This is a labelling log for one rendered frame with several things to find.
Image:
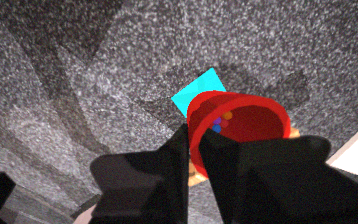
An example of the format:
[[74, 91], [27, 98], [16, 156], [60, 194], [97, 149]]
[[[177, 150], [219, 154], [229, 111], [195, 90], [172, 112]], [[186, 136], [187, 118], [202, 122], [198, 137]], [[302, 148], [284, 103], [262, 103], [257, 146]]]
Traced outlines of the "orange marble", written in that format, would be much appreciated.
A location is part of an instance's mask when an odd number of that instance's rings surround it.
[[223, 114], [223, 118], [226, 119], [226, 120], [229, 120], [231, 119], [233, 116], [232, 112], [228, 111], [226, 113]]

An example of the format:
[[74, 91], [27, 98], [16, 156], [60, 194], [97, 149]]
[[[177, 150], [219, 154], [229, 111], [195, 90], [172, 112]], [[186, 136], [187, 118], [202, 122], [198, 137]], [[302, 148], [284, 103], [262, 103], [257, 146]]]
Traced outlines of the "light wooden plank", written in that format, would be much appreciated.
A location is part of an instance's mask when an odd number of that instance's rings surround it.
[[[291, 136], [300, 136], [299, 131], [294, 128], [291, 128], [290, 137]], [[203, 180], [206, 180], [206, 179], [208, 179], [208, 178], [206, 178], [204, 175], [201, 175], [199, 172], [197, 172], [197, 170], [195, 169], [195, 167], [190, 159], [189, 160], [189, 186], [196, 184], [198, 182], [201, 182]]]

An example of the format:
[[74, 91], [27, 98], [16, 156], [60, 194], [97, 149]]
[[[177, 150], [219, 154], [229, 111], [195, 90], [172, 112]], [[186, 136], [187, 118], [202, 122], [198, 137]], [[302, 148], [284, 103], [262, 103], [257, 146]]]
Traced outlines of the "red cup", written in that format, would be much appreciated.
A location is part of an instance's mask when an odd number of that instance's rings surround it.
[[190, 102], [186, 118], [191, 162], [197, 172], [208, 178], [199, 144], [207, 128], [226, 112], [233, 116], [219, 134], [237, 142], [250, 142], [290, 137], [291, 122], [283, 106], [272, 98], [211, 90], [196, 95]]

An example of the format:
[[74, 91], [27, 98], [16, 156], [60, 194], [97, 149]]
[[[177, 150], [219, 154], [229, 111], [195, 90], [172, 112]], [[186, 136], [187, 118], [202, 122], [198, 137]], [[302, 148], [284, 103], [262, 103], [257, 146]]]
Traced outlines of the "white flat pad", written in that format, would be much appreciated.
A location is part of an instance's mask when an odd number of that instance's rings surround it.
[[326, 163], [358, 175], [358, 133], [347, 141]]

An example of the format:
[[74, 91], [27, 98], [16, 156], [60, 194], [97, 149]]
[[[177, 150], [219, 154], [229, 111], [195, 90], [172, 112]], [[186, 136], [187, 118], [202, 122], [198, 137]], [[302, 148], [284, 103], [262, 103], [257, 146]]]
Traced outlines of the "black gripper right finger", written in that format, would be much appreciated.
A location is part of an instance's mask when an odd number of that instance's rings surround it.
[[314, 159], [325, 163], [331, 143], [315, 135], [237, 142], [207, 128], [198, 149], [223, 223], [239, 224], [250, 167]]

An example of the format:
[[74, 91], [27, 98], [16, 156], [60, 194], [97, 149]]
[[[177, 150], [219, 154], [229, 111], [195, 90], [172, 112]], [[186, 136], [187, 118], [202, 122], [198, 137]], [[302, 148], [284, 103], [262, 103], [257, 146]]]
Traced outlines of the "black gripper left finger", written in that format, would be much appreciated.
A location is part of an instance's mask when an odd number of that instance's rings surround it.
[[92, 160], [90, 172], [105, 190], [164, 186], [176, 224], [188, 224], [189, 137], [187, 123], [154, 151], [105, 154]]

